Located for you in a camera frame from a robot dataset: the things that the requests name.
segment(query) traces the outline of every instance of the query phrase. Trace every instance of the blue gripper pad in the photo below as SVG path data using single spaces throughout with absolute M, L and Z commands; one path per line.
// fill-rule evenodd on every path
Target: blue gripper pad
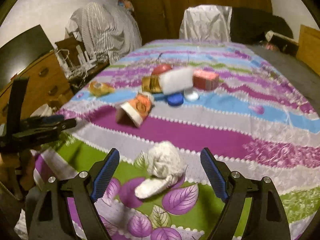
M 227 184 L 212 158 L 214 158 L 214 156 L 206 149 L 201 151 L 201 165 L 211 183 L 211 187 L 213 188 L 215 195 L 226 203 L 229 198 L 227 193 Z
M 103 197 L 120 161 L 118 150 L 111 150 L 108 155 L 107 161 L 93 181 L 92 193 L 90 197 L 94 202 Z

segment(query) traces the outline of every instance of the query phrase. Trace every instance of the white wall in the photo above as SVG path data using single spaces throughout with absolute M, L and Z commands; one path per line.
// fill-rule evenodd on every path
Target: white wall
M 286 20 L 296 41 L 299 40 L 300 25 L 319 30 L 307 7 L 301 0 L 271 0 L 273 14 Z
M 0 26 L 0 47 L 38 24 L 52 44 L 63 40 L 72 13 L 92 1 L 116 5 L 118 0 L 18 0 Z

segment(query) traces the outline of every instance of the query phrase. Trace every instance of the striped cloth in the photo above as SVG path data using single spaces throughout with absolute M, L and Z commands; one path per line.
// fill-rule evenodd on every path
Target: striped cloth
M 70 20 L 67 29 L 72 26 L 81 34 L 85 49 L 94 52 L 99 62 L 115 63 L 141 47 L 137 22 L 120 6 L 91 2 L 76 10 Z
M 215 91 L 199 91 L 195 102 L 175 108 L 156 101 L 139 129 L 115 121 L 115 105 L 133 98 L 141 77 L 161 61 L 173 68 L 194 66 L 220 75 Z M 101 72 L 95 80 L 109 82 L 116 92 L 100 98 L 86 88 L 60 110 L 79 119 L 76 128 L 61 135 L 36 160 L 35 179 L 43 185 L 54 175 L 74 177 L 117 148 L 121 162 L 106 193 L 95 206 L 116 239 L 206 239 L 223 203 L 218 199 L 200 163 L 208 147 L 230 170 L 251 179 L 269 176 L 275 184 L 291 238 L 296 239 L 319 207 L 320 119 L 310 103 L 264 59 L 241 44 L 154 41 L 131 52 Z M 141 151 L 157 142 L 171 141 L 188 167 L 180 181 L 156 198 L 140 201 L 134 189 L 148 178 Z M 68 200 L 78 235 L 84 238 L 73 199 Z M 250 199 L 235 232 L 244 231 Z

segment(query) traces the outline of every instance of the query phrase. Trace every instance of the red ball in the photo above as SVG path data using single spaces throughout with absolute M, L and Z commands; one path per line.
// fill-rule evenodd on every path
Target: red ball
M 151 75 L 160 75 L 169 70 L 172 70 L 172 66 L 170 64 L 161 63 L 153 69 Z

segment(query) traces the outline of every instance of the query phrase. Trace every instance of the person's leg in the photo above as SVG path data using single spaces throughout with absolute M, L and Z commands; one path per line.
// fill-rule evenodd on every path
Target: person's leg
M 37 187 L 33 187 L 31 190 L 29 190 L 27 196 L 26 196 L 26 226 L 27 231 L 29 233 L 32 216 L 35 211 L 37 202 L 40 198 L 41 191 Z

